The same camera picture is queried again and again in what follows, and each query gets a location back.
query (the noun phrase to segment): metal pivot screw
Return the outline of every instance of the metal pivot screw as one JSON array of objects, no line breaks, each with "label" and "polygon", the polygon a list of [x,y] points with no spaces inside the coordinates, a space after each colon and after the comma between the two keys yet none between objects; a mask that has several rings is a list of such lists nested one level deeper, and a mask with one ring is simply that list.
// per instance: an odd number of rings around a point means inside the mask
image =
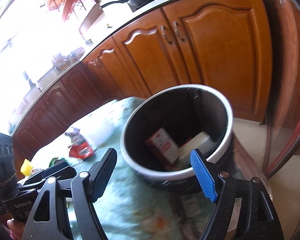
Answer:
[{"label": "metal pivot screw", "polygon": [[80,178],[85,178],[88,176],[88,173],[86,171],[80,172],[79,177]]},{"label": "metal pivot screw", "polygon": [[261,182],[261,180],[260,180],[258,177],[253,177],[253,178],[252,178],[252,181],[253,181],[254,183],[260,183],[260,182]]},{"label": "metal pivot screw", "polygon": [[52,184],[52,183],[54,183],[55,181],[56,181],[55,177],[50,177],[50,178],[47,179],[47,182],[48,182],[49,184]]},{"label": "metal pivot screw", "polygon": [[226,171],[222,171],[222,172],[220,172],[220,176],[221,176],[222,178],[227,178],[227,177],[229,177],[229,173],[226,172]]}]

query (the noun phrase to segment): yellow sponge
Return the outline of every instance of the yellow sponge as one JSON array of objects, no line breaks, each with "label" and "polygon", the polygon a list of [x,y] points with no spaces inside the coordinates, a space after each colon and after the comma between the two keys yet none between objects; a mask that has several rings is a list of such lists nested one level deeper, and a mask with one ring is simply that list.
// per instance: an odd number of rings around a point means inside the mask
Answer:
[{"label": "yellow sponge", "polygon": [[33,166],[31,165],[31,162],[27,159],[23,162],[23,165],[21,166],[21,173],[25,176],[31,175],[31,170],[33,169]]}]

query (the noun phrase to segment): beige floor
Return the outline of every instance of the beige floor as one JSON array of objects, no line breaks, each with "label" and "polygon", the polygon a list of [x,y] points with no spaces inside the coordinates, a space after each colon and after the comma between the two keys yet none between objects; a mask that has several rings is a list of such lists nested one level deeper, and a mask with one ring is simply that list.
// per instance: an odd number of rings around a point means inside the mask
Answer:
[{"label": "beige floor", "polygon": [[[266,146],[266,126],[235,118],[234,133],[261,167]],[[300,220],[300,148],[269,183],[284,239],[290,240]]]}]

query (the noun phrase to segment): human hand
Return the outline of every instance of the human hand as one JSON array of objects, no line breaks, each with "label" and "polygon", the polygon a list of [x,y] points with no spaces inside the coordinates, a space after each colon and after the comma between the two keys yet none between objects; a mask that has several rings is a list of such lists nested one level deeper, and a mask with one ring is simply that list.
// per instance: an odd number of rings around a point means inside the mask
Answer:
[{"label": "human hand", "polygon": [[25,230],[25,223],[22,223],[20,221],[16,221],[14,219],[8,220],[7,225],[9,229],[13,232],[14,236],[17,240],[22,240],[22,234]]}]

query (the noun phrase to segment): white speckled countertop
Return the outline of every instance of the white speckled countertop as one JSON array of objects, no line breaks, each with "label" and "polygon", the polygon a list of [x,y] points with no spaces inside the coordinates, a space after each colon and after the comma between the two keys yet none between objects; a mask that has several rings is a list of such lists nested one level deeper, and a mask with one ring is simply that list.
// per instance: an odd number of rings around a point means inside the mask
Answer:
[{"label": "white speckled countertop", "polygon": [[143,6],[142,8],[140,8],[139,10],[135,11],[134,13],[128,15],[126,18],[120,18],[118,19],[117,22],[115,22],[115,24],[113,24],[113,27],[111,28],[110,32],[105,32],[105,35],[103,38],[100,39],[100,41],[94,41],[93,46],[91,46],[89,49],[86,49],[85,54],[81,57],[81,59],[79,61],[77,61],[76,63],[72,64],[70,67],[68,67],[65,71],[61,72],[60,75],[51,82],[50,85],[48,85],[43,92],[40,94],[40,96],[38,96],[38,98],[31,104],[31,106],[28,108],[28,110],[24,113],[24,115],[22,116],[22,118],[20,119],[20,121],[18,122],[18,124],[16,125],[13,133],[11,134],[11,136],[13,136],[16,132],[16,130],[18,129],[19,125],[21,124],[22,120],[24,119],[24,117],[29,113],[29,111],[31,110],[31,108],[35,105],[35,103],[40,99],[40,97],[50,88],[53,86],[53,84],[55,84],[64,74],[66,74],[70,69],[72,69],[73,67],[75,67],[79,62],[81,62],[95,47],[97,47],[99,44],[101,44],[104,40],[106,40],[107,38],[109,38],[111,35],[113,35],[115,32],[117,32],[118,30],[120,30],[121,28],[123,28],[125,25],[129,24],[130,22],[132,22],[133,20],[137,19],[138,17],[140,17],[143,14],[146,14],[148,12],[150,12],[151,10],[154,10],[156,8],[162,7],[168,3],[171,3],[172,1],[175,0],[155,0],[151,3],[148,3],[147,5]]}]

